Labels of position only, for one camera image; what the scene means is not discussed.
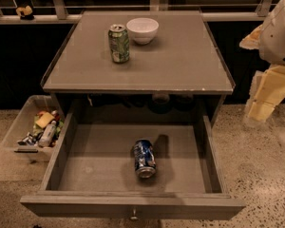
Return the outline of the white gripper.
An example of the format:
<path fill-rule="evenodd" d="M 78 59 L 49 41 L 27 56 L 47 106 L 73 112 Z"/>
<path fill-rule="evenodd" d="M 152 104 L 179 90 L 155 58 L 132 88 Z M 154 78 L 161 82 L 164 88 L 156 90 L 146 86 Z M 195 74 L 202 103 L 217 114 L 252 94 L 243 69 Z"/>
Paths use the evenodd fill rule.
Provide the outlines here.
<path fill-rule="evenodd" d="M 254 75 L 245 109 L 249 119 L 265 122 L 285 99 L 285 0 L 280 0 L 262 26 L 244 37 L 239 46 L 259 49 L 260 58 L 274 64 Z"/>

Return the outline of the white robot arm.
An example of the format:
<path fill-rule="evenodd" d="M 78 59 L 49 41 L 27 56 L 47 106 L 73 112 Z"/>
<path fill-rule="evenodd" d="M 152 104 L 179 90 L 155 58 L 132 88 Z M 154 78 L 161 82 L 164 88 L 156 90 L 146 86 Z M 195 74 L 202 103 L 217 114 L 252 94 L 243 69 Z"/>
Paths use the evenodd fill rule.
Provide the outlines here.
<path fill-rule="evenodd" d="M 259 57 L 270 64 L 264 72 L 256 71 L 245 108 L 247 119 L 265 122 L 285 99 L 285 0 L 239 46 L 257 49 Z"/>

